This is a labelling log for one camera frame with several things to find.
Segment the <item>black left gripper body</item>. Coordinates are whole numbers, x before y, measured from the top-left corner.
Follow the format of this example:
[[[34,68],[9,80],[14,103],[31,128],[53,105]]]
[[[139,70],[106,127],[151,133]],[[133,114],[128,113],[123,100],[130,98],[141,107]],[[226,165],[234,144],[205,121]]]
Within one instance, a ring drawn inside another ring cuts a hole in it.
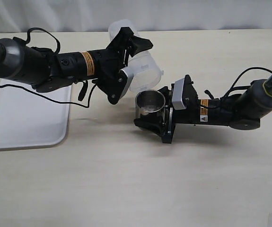
[[[121,95],[127,78],[121,69],[127,67],[129,58],[129,39],[134,35],[129,27],[121,27],[119,33],[98,57],[97,78],[95,85],[107,95],[109,103],[115,105]]]

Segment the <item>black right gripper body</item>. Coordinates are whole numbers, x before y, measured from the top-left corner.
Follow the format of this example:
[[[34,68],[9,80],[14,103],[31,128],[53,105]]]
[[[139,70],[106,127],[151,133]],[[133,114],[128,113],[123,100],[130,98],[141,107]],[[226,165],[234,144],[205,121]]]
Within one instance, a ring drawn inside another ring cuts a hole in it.
[[[183,102],[187,105],[184,110],[175,110],[173,108],[171,99],[166,99],[164,107],[164,135],[161,140],[165,144],[172,143],[176,124],[194,124],[196,123],[196,117],[198,115],[198,94],[193,87],[193,81],[187,74],[184,77],[184,90],[183,90]]]

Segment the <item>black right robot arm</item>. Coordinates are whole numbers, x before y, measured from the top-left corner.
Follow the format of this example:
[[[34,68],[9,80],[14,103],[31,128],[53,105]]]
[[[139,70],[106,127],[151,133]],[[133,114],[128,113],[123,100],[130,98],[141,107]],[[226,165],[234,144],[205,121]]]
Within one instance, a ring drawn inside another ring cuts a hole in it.
[[[268,79],[231,88],[220,98],[205,90],[199,99],[189,75],[159,90],[139,92],[135,98],[135,126],[158,135],[170,144],[177,124],[228,126],[255,130],[260,119],[272,111],[272,72]]]

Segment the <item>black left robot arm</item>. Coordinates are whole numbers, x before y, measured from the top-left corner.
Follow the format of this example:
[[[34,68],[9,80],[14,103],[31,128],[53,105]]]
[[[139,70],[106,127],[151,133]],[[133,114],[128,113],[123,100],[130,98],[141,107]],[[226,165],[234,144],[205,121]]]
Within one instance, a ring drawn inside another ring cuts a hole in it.
[[[61,53],[60,49],[29,47],[30,37],[0,39],[0,79],[13,81],[13,87],[30,85],[30,93],[45,93],[82,83],[79,101],[91,96],[88,82],[116,104],[126,94],[132,75],[127,71],[128,59],[153,47],[153,43],[122,27],[104,49]]]

